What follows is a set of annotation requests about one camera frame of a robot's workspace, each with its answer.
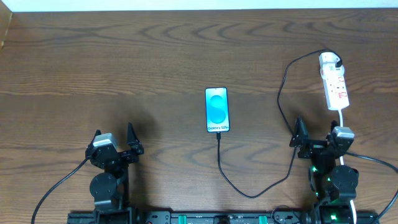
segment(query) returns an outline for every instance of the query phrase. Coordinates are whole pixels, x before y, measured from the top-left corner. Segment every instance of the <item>power outlet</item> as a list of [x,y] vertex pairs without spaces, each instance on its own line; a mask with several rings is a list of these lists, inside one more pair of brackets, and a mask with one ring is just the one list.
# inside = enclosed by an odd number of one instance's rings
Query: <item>power outlet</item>
[[342,110],[349,106],[344,66],[336,68],[340,61],[333,52],[325,52],[319,56],[320,73],[323,79],[326,102],[329,110]]

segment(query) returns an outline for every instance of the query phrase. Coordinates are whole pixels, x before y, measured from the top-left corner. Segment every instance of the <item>white background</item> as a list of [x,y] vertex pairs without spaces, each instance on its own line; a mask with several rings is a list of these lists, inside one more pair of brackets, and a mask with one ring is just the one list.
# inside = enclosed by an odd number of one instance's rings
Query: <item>white background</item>
[[398,0],[0,0],[13,12],[398,7]]

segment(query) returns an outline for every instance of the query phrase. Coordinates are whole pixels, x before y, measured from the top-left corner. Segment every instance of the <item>blue phone screen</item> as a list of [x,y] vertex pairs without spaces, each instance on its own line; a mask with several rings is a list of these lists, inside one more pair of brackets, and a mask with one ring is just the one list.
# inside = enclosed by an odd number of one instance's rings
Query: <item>blue phone screen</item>
[[205,95],[207,131],[229,131],[228,95],[226,88],[207,88]]

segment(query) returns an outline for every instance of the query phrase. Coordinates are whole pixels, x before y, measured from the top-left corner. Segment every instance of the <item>wooden table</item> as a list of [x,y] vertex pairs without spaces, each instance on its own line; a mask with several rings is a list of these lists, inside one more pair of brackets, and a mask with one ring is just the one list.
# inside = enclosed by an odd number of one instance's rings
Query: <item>wooden table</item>
[[[204,89],[227,86],[231,131],[222,166],[256,194],[287,172],[290,134],[276,96],[286,65],[329,47],[344,59],[351,151],[398,165],[398,10],[256,10],[17,13],[0,52],[0,222],[30,223],[46,191],[85,156],[96,129],[126,150],[127,122],[145,147],[130,167],[131,202],[173,210],[271,210],[308,207],[310,161],[260,198],[238,195],[216,163],[206,132]],[[316,55],[293,65],[281,96],[290,124],[303,116],[324,138],[328,111]],[[346,156],[360,172],[357,209],[380,212],[397,188],[387,167]],[[86,164],[58,187],[37,223],[65,223],[92,210]],[[396,223],[395,205],[382,219]]]

